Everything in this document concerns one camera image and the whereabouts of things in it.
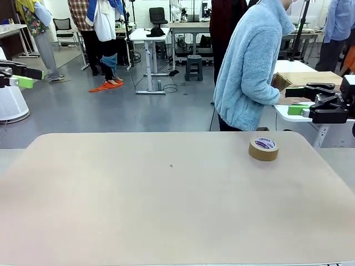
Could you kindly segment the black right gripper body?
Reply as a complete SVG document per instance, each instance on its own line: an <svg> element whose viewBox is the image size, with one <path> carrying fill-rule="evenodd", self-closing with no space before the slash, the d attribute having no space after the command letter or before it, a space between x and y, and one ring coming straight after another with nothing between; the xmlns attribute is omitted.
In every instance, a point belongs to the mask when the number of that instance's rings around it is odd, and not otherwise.
<svg viewBox="0 0 355 266"><path fill-rule="evenodd" d="M345 75L340 86L340 102L347 117L342 115L341 122L346 122L348 119L354 119L354 75Z"/></svg>

